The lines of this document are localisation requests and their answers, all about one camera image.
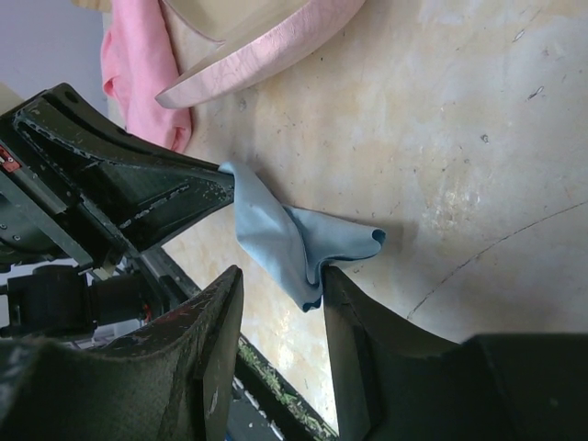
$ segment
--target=pink cloth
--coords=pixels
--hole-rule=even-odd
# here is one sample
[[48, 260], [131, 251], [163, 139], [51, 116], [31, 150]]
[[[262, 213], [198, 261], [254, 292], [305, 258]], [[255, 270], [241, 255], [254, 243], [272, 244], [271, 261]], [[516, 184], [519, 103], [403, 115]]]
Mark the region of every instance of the pink cloth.
[[183, 152], [192, 134], [189, 110], [155, 101], [179, 76], [158, 0], [112, 1], [101, 59], [104, 92], [119, 102], [127, 131]]

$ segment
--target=concrete floor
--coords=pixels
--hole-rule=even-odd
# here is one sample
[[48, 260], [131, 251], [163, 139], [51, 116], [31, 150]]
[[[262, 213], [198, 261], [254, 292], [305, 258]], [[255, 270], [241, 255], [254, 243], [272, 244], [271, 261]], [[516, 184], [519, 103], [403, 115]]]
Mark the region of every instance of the concrete floor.
[[[206, 51], [169, 23], [185, 70]], [[187, 153], [387, 230], [349, 274], [429, 331], [586, 332], [587, 28], [582, 0], [367, 0], [303, 62], [198, 107]], [[298, 311], [240, 250], [232, 216], [167, 250], [200, 285], [243, 268], [243, 332], [336, 425], [322, 312]]]

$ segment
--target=green debris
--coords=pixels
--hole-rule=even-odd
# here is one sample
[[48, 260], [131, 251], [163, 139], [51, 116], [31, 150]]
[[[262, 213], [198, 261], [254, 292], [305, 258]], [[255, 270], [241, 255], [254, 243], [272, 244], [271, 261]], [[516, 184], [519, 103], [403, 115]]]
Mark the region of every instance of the green debris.
[[317, 441], [330, 441], [337, 438], [337, 433], [327, 423], [319, 422], [316, 418], [308, 415], [302, 402], [296, 396], [283, 390], [276, 370], [263, 363], [242, 338], [239, 339], [239, 355], [263, 379], [277, 400], [285, 405], [297, 420], [312, 430], [315, 434], [314, 439]]

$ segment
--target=black plastic part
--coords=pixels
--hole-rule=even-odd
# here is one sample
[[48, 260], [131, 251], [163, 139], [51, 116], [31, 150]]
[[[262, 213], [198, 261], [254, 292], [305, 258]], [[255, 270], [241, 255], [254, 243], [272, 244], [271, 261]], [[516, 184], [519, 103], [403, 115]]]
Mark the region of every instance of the black plastic part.
[[91, 335], [96, 329], [85, 276], [70, 266], [51, 266], [8, 279], [10, 324], [3, 337], [45, 335], [61, 338]]
[[455, 345], [324, 270], [342, 440], [584, 440], [587, 335], [481, 335]]
[[8, 296], [10, 324], [0, 330], [0, 336], [43, 335], [68, 341], [91, 336], [98, 325], [141, 319], [145, 307], [151, 308], [151, 301], [161, 295], [152, 291], [139, 272], [88, 286], [78, 268], [55, 265], [9, 278], [0, 287], [3, 291]]
[[242, 313], [242, 273], [231, 267], [103, 348], [0, 342], [0, 439], [224, 440]]
[[217, 165], [129, 135], [69, 85], [0, 117], [0, 146], [18, 164], [0, 167], [0, 210], [25, 218], [9, 229], [27, 226], [18, 236], [28, 245], [0, 231], [0, 264], [20, 263], [24, 253], [111, 266], [232, 202], [233, 178]]
[[152, 289], [142, 274], [125, 274], [90, 287], [95, 319], [100, 325], [139, 319]]

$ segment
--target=light blue cloth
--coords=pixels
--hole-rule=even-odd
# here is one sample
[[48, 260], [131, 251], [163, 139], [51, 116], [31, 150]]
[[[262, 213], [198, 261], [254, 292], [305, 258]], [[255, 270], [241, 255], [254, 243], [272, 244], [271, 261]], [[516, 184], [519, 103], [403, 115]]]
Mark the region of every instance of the light blue cloth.
[[219, 169], [235, 177], [239, 245], [308, 311], [321, 306], [323, 266], [379, 253], [386, 233], [316, 211], [282, 206], [245, 164]]

